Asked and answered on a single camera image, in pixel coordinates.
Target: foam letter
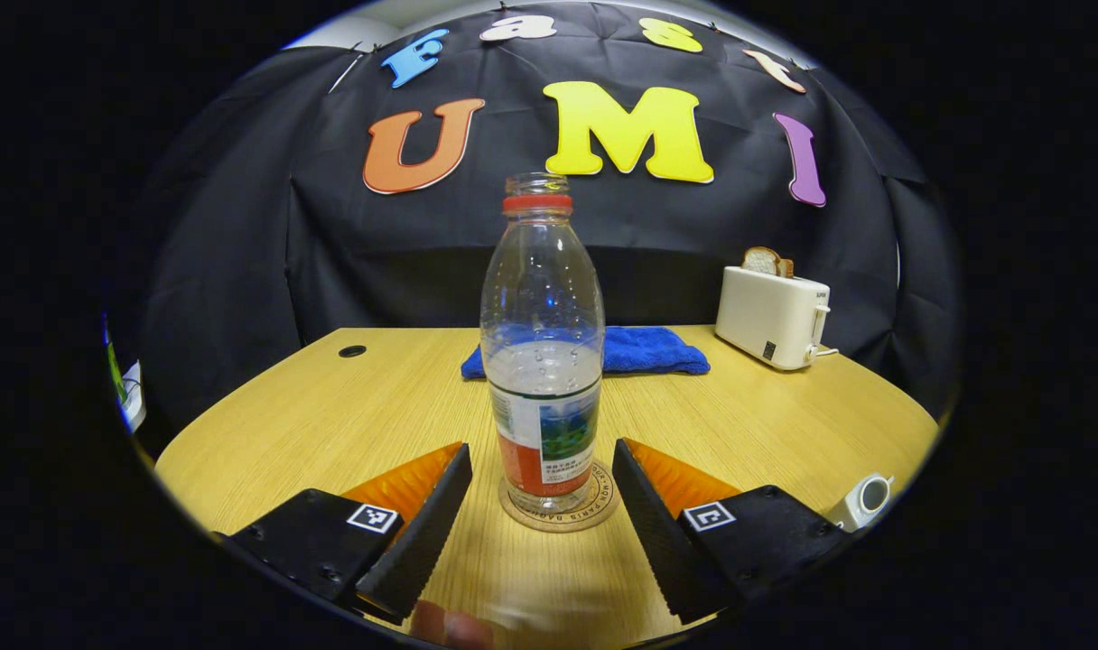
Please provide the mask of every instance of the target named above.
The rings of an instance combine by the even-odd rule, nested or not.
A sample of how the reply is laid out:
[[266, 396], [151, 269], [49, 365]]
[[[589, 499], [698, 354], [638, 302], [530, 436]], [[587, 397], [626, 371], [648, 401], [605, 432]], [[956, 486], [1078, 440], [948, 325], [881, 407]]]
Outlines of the foam letter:
[[561, 81], [545, 87], [557, 99], [557, 155], [546, 160], [554, 173], [596, 173], [603, 161], [590, 150], [590, 132], [597, 136], [618, 171], [628, 173], [653, 137], [653, 156], [645, 161], [659, 178], [710, 182], [714, 168], [702, 159], [696, 96], [676, 88], [653, 87], [627, 114], [604, 89], [591, 81]]
[[781, 65], [780, 63], [773, 60], [773, 58], [768, 57], [766, 54], [757, 53], [754, 49], [742, 49], [742, 54], [748, 54], [751, 57], [757, 58], [759, 64], [762, 65], [762, 69], [766, 70], [770, 77], [777, 79], [781, 85], [793, 91], [800, 92], [802, 94], [806, 93], [806, 87], [794, 81], [794, 79], [789, 79], [789, 70], [785, 69], [784, 65]]
[[394, 114], [369, 127], [372, 143], [363, 159], [363, 183], [373, 192], [395, 194], [428, 188], [453, 172], [466, 157], [473, 113], [484, 105], [483, 99], [459, 99], [435, 110], [440, 115], [437, 150], [421, 165], [401, 164], [401, 150], [408, 127], [421, 120], [419, 111]]
[[684, 49], [685, 53], [701, 53], [702, 44], [694, 41], [694, 33], [684, 26], [659, 21], [657, 18], [641, 18], [637, 24], [643, 26], [641, 36], [665, 48]]
[[480, 33], [480, 41], [508, 41], [509, 38], [544, 38], [552, 36], [557, 30], [552, 27], [549, 16], [513, 16], [503, 18], [492, 23], [492, 29]]
[[789, 181], [789, 194], [809, 205], [826, 205], [826, 193], [818, 184], [818, 165], [814, 160], [814, 132], [789, 115], [773, 114], [773, 120], [785, 130], [789, 141], [789, 156], [794, 165], [794, 178]]
[[437, 40], [447, 33], [449, 33], [447, 29], [435, 29], [422, 36], [416, 43], [405, 45], [400, 53], [393, 54], [392, 57], [385, 58], [380, 64], [380, 67], [389, 66], [396, 75], [396, 79], [393, 79], [393, 88], [405, 86], [416, 75], [437, 65], [437, 53], [440, 53], [442, 48], [440, 41]]

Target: wooden table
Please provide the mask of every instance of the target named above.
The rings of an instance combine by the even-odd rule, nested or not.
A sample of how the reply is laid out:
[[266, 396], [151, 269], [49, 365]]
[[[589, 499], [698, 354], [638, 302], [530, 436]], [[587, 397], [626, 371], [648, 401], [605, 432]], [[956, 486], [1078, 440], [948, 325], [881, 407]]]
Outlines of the wooden table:
[[[741, 490], [776, 484], [825, 511], [872, 472], [904, 490], [935, 439], [919, 404], [841, 355], [781, 373], [712, 325], [673, 330], [712, 370], [605, 378], [595, 457], [606, 464], [628, 436]], [[475, 328], [338, 329], [221, 400], [156, 470], [198, 522], [235, 534], [307, 486], [338, 494], [466, 440], [473, 484], [422, 597], [491, 623], [498, 648], [614, 648], [682, 629], [624, 506], [565, 535], [503, 513], [486, 383], [459, 373], [478, 337]], [[368, 351], [340, 358], [351, 345]]]

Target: white toaster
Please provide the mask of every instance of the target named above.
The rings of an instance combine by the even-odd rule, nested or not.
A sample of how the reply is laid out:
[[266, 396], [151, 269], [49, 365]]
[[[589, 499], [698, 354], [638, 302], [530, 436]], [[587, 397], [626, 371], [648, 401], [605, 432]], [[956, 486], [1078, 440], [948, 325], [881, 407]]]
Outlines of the white toaster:
[[818, 357], [829, 304], [820, 282], [726, 267], [715, 332], [770, 366], [796, 370]]

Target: hand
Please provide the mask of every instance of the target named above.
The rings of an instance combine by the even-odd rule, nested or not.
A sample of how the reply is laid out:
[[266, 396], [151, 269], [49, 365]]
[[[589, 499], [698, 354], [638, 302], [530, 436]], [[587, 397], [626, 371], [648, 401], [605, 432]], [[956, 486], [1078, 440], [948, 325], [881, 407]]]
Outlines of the hand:
[[410, 635], [453, 650], [494, 650], [492, 628], [462, 612], [445, 612], [441, 605], [417, 601]]

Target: coaster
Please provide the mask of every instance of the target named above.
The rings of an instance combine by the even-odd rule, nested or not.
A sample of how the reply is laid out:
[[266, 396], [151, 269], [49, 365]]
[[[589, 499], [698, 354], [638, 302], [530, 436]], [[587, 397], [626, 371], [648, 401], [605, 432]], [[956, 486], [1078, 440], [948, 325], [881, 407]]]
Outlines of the coaster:
[[525, 507], [516, 505], [513, 503], [513, 498], [508, 497], [508, 481], [504, 477], [501, 478], [500, 485], [501, 506], [509, 517], [516, 519], [522, 526], [533, 528], [533, 530], [571, 534], [571, 531], [592, 528], [605, 522], [618, 509], [620, 496], [618, 485], [614, 484], [613, 474], [602, 462], [593, 461], [591, 474], [593, 480], [589, 481], [587, 484], [590, 485], [589, 494], [585, 494], [582, 504], [572, 511], [553, 513], [552, 515], [526, 511]]

